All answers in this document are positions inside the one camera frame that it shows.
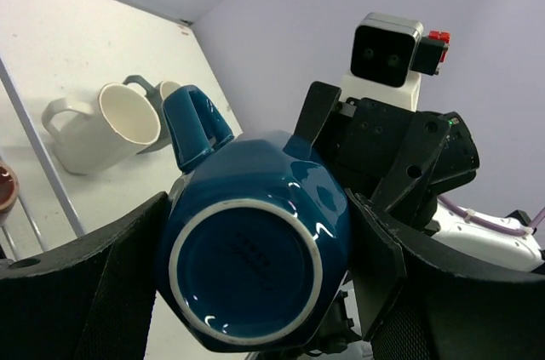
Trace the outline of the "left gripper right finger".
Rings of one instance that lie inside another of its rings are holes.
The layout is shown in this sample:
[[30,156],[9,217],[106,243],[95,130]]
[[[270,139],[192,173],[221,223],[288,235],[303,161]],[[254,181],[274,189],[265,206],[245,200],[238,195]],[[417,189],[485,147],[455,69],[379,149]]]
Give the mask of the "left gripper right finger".
[[347,194],[350,272],[376,359],[542,359],[544,277],[495,266]]

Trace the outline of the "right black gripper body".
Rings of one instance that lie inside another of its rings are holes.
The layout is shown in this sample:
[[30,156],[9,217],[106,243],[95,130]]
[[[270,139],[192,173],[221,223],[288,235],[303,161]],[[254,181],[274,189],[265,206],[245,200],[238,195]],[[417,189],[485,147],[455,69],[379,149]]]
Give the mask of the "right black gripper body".
[[[392,167],[404,133],[416,112],[371,99],[362,99],[353,109],[352,116],[338,111],[331,114],[332,143],[328,149],[318,150],[318,153],[342,188],[370,200],[380,180]],[[435,211],[428,189],[431,177],[411,224],[429,221]]]

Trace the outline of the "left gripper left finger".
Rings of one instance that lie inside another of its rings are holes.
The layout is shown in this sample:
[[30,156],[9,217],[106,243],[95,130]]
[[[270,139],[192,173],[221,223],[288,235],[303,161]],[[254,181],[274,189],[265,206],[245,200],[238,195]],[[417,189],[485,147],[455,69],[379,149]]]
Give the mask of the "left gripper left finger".
[[142,359],[167,207],[160,192],[106,226],[3,269],[1,357]]

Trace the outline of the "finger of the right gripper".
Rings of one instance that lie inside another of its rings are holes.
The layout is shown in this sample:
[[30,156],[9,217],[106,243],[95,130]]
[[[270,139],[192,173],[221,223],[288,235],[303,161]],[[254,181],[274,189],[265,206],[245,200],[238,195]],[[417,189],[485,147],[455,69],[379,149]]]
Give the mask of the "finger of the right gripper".
[[326,150],[332,143],[330,116],[341,96],[337,86],[315,81],[311,83],[295,125],[294,134],[309,142],[316,150]]
[[450,132],[439,116],[417,112],[401,140],[399,150],[371,196],[371,202],[404,224],[415,217],[434,166]]

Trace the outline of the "dark blue mug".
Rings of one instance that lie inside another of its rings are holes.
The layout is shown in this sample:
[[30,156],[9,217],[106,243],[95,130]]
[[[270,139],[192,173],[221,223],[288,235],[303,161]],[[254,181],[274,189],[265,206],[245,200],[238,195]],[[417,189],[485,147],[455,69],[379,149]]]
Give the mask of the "dark blue mug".
[[236,135],[192,85],[170,94],[163,114],[181,177],[158,246],[158,292],[210,351],[306,344],[346,276],[346,193],[304,139]]

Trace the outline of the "white mug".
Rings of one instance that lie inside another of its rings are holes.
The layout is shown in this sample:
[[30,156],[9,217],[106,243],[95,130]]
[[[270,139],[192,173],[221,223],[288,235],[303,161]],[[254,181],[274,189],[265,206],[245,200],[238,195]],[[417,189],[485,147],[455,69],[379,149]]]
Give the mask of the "white mug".
[[91,101],[69,97],[48,103],[42,125],[53,151],[71,174],[97,174],[154,144],[161,123],[144,95],[121,83],[103,86]]

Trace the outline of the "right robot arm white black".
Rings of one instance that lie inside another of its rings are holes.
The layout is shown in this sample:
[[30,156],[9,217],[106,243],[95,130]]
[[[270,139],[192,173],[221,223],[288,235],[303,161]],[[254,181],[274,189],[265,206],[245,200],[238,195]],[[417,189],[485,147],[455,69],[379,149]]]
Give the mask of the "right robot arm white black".
[[476,259],[543,273],[536,230],[544,217],[497,216],[449,197],[480,165],[473,137],[455,112],[419,111],[421,79],[399,88],[357,82],[312,83],[296,133],[310,141],[338,182],[379,203],[397,220]]

